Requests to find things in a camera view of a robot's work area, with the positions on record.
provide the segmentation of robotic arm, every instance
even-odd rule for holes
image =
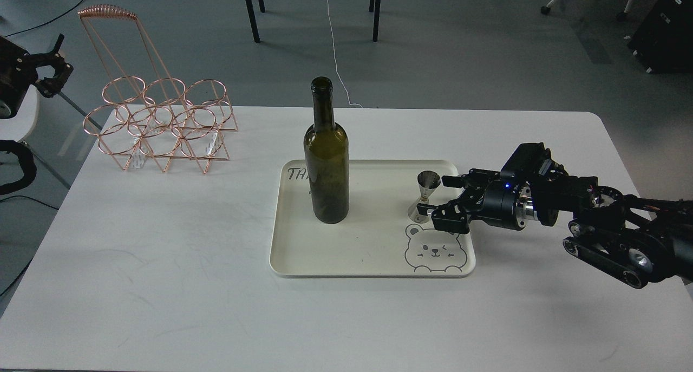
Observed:
[[[47,53],[29,54],[22,47],[0,36],[0,120],[14,118],[17,115],[24,96],[32,85],[44,97],[60,93],[74,69],[58,52],[63,39],[64,36],[60,34],[53,49]],[[53,77],[39,79],[37,68],[44,66],[54,69]],[[16,155],[24,172],[21,179],[0,185],[0,195],[28,187],[36,177],[36,165],[31,150],[13,140],[0,138],[0,152]]]
[[[0,119],[17,115],[29,86],[35,86],[42,96],[57,95],[74,70],[58,52],[65,37],[60,34],[53,49],[41,54],[29,54],[25,49],[0,36]],[[39,79],[37,68],[51,66],[53,77]]]
[[[523,143],[500,172],[470,169],[442,182],[463,191],[441,206],[418,205],[436,230],[466,234],[473,220],[518,231],[528,221],[554,226],[567,211],[572,236],[564,248],[585,263],[637,289],[675,275],[693,279],[693,201],[640,199],[599,185],[597,177],[574,177],[544,143]]]

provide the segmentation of white table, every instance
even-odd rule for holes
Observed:
[[[309,108],[236,108],[231,162],[122,172],[92,150],[0,319],[0,368],[688,370],[693,303],[565,253],[569,214],[522,232],[473,223],[467,278],[280,278],[279,171]],[[636,190],[590,113],[337,109],[352,159],[498,170],[544,142],[571,174]]]

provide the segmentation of white cable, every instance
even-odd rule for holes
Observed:
[[[327,1],[327,20],[330,22],[330,33],[332,34],[332,55],[335,58],[335,71],[337,73],[337,78],[339,78],[340,83],[342,83],[342,86],[344,87],[344,91],[346,92],[346,101],[349,103],[350,106],[359,106],[363,108],[361,104],[358,103],[352,103],[351,98],[349,97],[349,91],[347,90],[347,86],[344,85],[344,81],[342,81],[342,76],[339,75],[339,69],[337,69],[337,49],[335,47],[335,31],[332,29],[332,18],[330,17],[330,0]]]

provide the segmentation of cable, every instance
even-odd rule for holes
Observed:
[[[337,48],[335,47],[335,31],[332,29],[332,17],[330,17],[330,0],[327,1],[327,20],[330,22],[330,32],[332,33],[332,55],[335,58],[335,71],[337,73],[337,78],[339,78],[339,81],[342,83],[342,86],[344,87],[344,91],[346,92],[346,101],[349,103],[350,106],[359,106],[363,108],[361,104],[358,103],[352,103],[351,98],[349,97],[349,91],[347,90],[347,86],[344,85],[344,81],[342,81],[342,76],[339,75],[339,69],[337,69]]]
[[[63,17],[63,16],[65,16],[66,14],[69,14],[70,12],[72,12],[72,10],[74,10],[75,8],[77,8],[78,6],[80,6],[80,4],[82,4],[82,2],[84,2],[84,0],[80,0],[79,2],[77,2],[77,5],[73,6],[73,7],[70,8],[70,9],[68,9],[67,12],[65,12],[64,14],[61,14],[60,16],[55,17],[54,19],[51,19],[51,20],[49,20],[49,21],[47,21],[47,22],[45,22],[45,23],[43,23],[43,24],[39,24],[39,25],[37,25],[36,27],[31,27],[31,28],[29,28],[29,29],[25,29],[24,31],[18,31],[18,32],[15,32],[15,33],[13,33],[13,34],[5,35],[5,37],[10,37],[10,36],[14,36],[14,35],[17,35],[17,34],[22,34],[22,33],[24,33],[24,32],[31,31],[32,29],[37,29],[37,28],[42,27],[42,26],[44,26],[44,25],[50,24],[50,23],[54,22],[55,20],[60,19],[60,17]]]
[[[51,206],[50,204],[46,204],[46,203],[40,201],[39,199],[34,199],[33,197],[24,196],[24,195],[22,195],[22,194],[15,194],[14,196],[5,197],[5,199],[0,199],[0,203],[2,203],[3,201],[8,201],[8,200],[10,200],[10,199],[17,198],[17,197],[20,197],[20,198],[22,198],[22,199],[33,200],[33,201],[37,202],[38,204],[43,204],[44,206],[49,207],[49,208],[52,208],[52,209],[54,209],[54,210],[56,210],[56,211],[60,209],[59,207],[53,207],[53,206]]]
[[[7,293],[10,290],[10,288],[12,288],[15,284],[17,284],[17,281],[19,281],[19,279],[22,278],[22,275],[24,275],[24,273],[27,272],[27,269],[29,269],[29,264],[31,264],[32,261],[33,261],[33,258],[29,260],[29,262],[24,267],[24,269],[22,269],[22,271],[17,275],[15,280],[12,280],[12,283],[10,283],[10,285],[8,285],[4,291],[0,292],[0,298],[3,298],[3,296],[5,296],[5,293]]]

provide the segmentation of gray floor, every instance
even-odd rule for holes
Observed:
[[[642,196],[693,199],[693,75],[646,74],[626,47],[655,1],[636,0],[621,23],[614,16],[626,0],[562,0],[549,16],[539,12],[548,0],[383,0],[377,43],[370,40],[368,0],[330,0],[330,9],[339,72],[354,103],[591,111]],[[0,34],[40,24],[77,2],[0,0]],[[260,44],[252,41],[243,0],[87,0],[80,8],[116,4],[135,12],[174,76],[219,79],[234,105],[309,106],[312,78],[331,76],[337,85],[326,0],[265,3],[267,13],[257,13]],[[96,108],[107,76],[75,12],[10,39],[44,52],[61,32],[75,67],[64,92],[85,110]],[[119,29],[109,36],[125,50],[137,44]],[[347,106],[344,90],[335,94],[336,106]],[[40,106],[28,142],[72,182],[93,141],[65,101],[42,99]],[[434,124],[422,121],[424,128]],[[460,149],[482,150],[483,143]],[[559,162],[570,171],[570,160]],[[1,168],[3,182],[16,172],[12,162]],[[40,167],[36,182],[18,193],[59,206],[67,189]],[[0,290],[32,257],[54,213],[23,199],[0,204]],[[10,297],[0,301],[0,312]]]

